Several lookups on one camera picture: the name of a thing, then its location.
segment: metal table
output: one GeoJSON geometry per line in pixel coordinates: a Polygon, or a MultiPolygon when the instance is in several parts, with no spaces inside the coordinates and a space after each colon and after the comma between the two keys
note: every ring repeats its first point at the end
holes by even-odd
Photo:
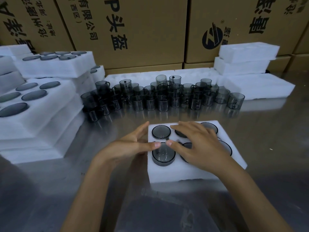
{"type": "MultiPolygon", "coordinates": [[[[309,231],[309,75],[285,79],[296,84],[287,99],[245,101],[240,111],[219,104],[199,111],[126,107],[84,122],[63,159],[12,165],[0,157],[0,231],[58,231],[93,156],[147,120],[218,120],[271,203],[295,231],[309,231]]],[[[248,230],[219,181],[157,187],[149,184],[146,156],[121,163],[109,183],[102,230],[248,230]]]]}

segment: forearm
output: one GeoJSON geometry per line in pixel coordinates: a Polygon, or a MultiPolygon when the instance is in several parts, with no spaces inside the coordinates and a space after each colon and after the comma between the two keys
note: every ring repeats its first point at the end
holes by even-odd
{"type": "Polygon", "coordinates": [[[290,232],[291,227],[235,161],[218,176],[235,200],[251,232],[290,232]]]}
{"type": "Polygon", "coordinates": [[[94,158],[61,231],[99,231],[111,171],[107,163],[94,158]]]}

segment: person's right hand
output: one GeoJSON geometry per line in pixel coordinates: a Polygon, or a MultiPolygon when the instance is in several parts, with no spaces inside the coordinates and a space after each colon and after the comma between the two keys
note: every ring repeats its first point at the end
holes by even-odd
{"type": "Polygon", "coordinates": [[[178,142],[166,141],[166,144],[188,163],[217,175],[235,162],[219,142],[213,129],[207,129],[197,122],[182,121],[179,121],[178,125],[171,125],[171,128],[182,132],[192,142],[192,149],[188,149],[178,142]]]}

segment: person's left hand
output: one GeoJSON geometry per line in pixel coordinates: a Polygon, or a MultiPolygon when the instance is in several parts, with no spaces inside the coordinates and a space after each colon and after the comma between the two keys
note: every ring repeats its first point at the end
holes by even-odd
{"type": "Polygon", "coordinates": [[[121,139],[108,144],[95,156],[95,160],[115,165],[124,157],[158,149],[161,146],[160,142],[143,143],[140,140],[142,136],[148,133],[148,126],[149,121],[121,139]]]}

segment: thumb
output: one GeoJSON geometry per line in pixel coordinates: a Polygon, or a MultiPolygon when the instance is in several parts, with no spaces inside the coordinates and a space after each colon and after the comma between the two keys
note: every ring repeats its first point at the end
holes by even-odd
{"type": "Polygon", "coordinates": [[[160,146],[160,142],[138,143],[138,152],[153,151],[160,146]]]}
{"type": "Polygon", "coordinates": [[[179,153],[182,157],[185,158],[188,155],[189,149],[179,144],[178,142],[175,142],[173,140],[167,140],[166,144],[175,152],[179,153]]]}

